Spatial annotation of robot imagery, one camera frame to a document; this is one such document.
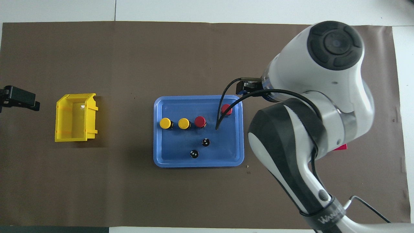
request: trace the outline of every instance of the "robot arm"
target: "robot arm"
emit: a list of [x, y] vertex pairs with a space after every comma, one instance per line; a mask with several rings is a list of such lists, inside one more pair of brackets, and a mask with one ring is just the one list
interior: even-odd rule
[[270, 93], [277, 102], [257, 112], [248, 138], [257, 158], [273, 174], [317, 232], [414, 232], [408, 223], [358, 224], [329, 195], [308, 163], [365, 134], [373, 123], [370, 90], [361, 78], [364, 54], [359, 34], [334, 21], [312, 25], [299, 33], [268, 65], [263, 89], [302, 94], [312, 108], [285, 94]]

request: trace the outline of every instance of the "white background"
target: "white background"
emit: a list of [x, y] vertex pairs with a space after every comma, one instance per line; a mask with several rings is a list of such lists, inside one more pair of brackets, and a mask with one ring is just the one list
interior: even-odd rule
[[[410, 0], [0, 0], [0, 28], [3, 22], [113, 20], [274, 24], [336, 20], [350, 25], [393, 26], [409, 197], [414, 203], [414, 4]], [[177, 232], [171, 228], [153, 230]]]

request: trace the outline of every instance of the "black strap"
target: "black strap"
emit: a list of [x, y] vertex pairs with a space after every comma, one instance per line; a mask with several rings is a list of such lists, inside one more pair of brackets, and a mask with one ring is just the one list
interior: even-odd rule
[[304, 212], [300, 213], [312, 229], [332, 232], [334, 228], [337, 228], [336, 224], [345, 216], [346, 211], [341, 203], [335, 197], [332, 197], [329, 205], [323, 210], [311, 215]]
[[327, 153], [327, 134], [322, 120], [298, 99], [291, 98], [283, 101], [282, 104], [289, 107], [303, 124], [314, 147], [313, 156], [316, 158], [318, 155], [325, 155]]

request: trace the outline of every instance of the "yellow bin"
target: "yellow bin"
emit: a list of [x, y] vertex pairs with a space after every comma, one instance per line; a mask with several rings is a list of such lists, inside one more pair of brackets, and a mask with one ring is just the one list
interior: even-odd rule
[[95, 138], [95, 93], [64, 95], [56, 103], [55, 142]]

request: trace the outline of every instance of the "red object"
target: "red object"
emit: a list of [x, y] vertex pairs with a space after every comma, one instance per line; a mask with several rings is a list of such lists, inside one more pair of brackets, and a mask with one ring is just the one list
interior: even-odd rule
[[[229, 106], [230, 106], [229, 104], [225, 104], [225, 105], [223, 105], [223, 106], [221, 107], [221, 114], [223, 114]], [[233, 111], [233, 109], [230, 109], [230, 111], [228, 111], [228, 112], [226, 113], [226, 116], [230, 115], [232, 111]]]
[[202, 116], [198, 116], [195, 118], [194, 124], [198, 128], [203, 128], [204, 126], [206, 126], [206, 119]]
[[334, 150], [346, 150], [346, 149], [348, 149], [348, 146], [346, 144], [344, 144], [344, 145], [342, 145], [342, 146], [340, 146], [340, 147], [338, 147]]

